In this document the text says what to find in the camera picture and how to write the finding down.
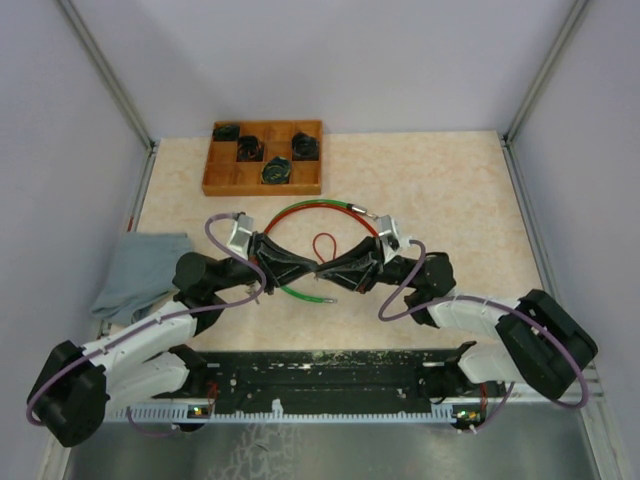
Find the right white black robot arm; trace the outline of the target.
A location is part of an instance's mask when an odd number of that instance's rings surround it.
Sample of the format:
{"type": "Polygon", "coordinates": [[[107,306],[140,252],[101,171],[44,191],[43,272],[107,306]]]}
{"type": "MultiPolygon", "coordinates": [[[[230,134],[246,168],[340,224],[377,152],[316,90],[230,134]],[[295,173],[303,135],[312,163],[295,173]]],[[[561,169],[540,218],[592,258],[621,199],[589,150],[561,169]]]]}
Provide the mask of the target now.
{"type": "Polygon", "coordinates": [[[532,289],[514,300],[493,300],[458,293],[449,257],[429,253],[421,242],[416,259],[401,255],[402,242],[366,237],[356,247],[324,264],[276,249],[264,261],[267,289],[273,291],[308,274],[364,294],[378,284],[394,292],[378,317],[404,317],[436,329],[465,330],[492,339],[471,346],[446,372],[448,387],[470,395],[485,382],[525,382],[558,402],[598,353],[591,336],[547,292],[532,289]]]}

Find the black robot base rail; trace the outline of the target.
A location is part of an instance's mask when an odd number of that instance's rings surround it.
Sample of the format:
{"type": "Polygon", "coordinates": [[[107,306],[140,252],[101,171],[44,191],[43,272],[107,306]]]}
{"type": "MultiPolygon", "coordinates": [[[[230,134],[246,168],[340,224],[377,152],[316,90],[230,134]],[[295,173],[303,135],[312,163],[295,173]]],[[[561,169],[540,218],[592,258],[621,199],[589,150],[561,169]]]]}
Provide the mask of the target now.
{"type": "Polygon", "coordinates": [[[195,379],[111,422],[481,424],[506,391],[457,367],[463,350],[200,352],[195,379]]]}

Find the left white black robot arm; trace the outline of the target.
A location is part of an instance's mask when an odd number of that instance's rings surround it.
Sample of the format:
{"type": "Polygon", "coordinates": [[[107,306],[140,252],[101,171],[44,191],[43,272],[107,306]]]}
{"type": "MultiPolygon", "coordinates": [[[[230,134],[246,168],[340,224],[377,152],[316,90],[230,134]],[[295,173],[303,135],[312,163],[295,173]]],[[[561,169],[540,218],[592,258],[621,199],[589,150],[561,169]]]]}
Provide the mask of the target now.
{"type": "Polygon", "coordinates": [[[257,233],[241,253],[223,260],[182,255],[173,278],[178,292],[158,311],[101,340],[82,346],[65,341],[50,352],[28,395],[27,420],[73,447],[113,412],[157,395],[201,394],[206,362],[187,342],[229,308],[218,292],[256,283],[259,293],[269,293],[317,267],[257,233]]]}

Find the green cable lock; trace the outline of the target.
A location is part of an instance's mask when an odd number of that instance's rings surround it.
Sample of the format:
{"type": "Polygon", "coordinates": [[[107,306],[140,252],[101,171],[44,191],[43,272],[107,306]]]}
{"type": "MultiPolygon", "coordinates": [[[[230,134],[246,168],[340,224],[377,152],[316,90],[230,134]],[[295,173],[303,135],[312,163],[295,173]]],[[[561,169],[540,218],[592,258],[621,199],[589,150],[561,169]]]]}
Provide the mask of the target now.
{"type": "MultiPolygon", "coordinates": [[[[362,209],[362,210],[366,210],[368,212],[368,210],[362,206],[359,206],[357,204],[354,204],[358,209],[362,209]]],[[[314,295],[310,295],[310,294],[304,294],[301,293],[293,288],[290,287],[283,287],[281,288],[282,291],[284,291],[286,294],[304,301],[304,302],[308,302],[308,303],[314,303],[314,304],[336,304],[337,300],[333,299],[333,298],[328,298],[328,297],[319,297],[319,296],[314,296],[314,295]]]]}

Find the red cable lock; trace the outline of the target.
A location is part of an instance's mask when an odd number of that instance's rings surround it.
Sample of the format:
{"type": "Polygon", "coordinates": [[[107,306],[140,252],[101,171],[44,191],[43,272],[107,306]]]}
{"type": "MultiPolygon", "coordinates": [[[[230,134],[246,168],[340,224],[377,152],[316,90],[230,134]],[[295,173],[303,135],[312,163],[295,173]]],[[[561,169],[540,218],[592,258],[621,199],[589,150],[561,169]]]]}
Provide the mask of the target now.
{"type": "Polygon", "coordinates": [[[298,203],[294,203],[284,208],[280,212],[278,212],[272,220],[269,222],[267,227],[264,229],[264,233],[268,234],[276,224],[284,219],[285,217],[292,215],[293,213],[297,213],[302,210],[307,209],[332,209],[344,213],[356,221],[358,221],[364,228],[372,235],[377,236],[376,229],[367,221],[368,212],[366,210],[358,209],[354,204],[338,201],[338,200],[330,200],[330,199],[319,199],[319,200],[304,200],[298,203]]]}

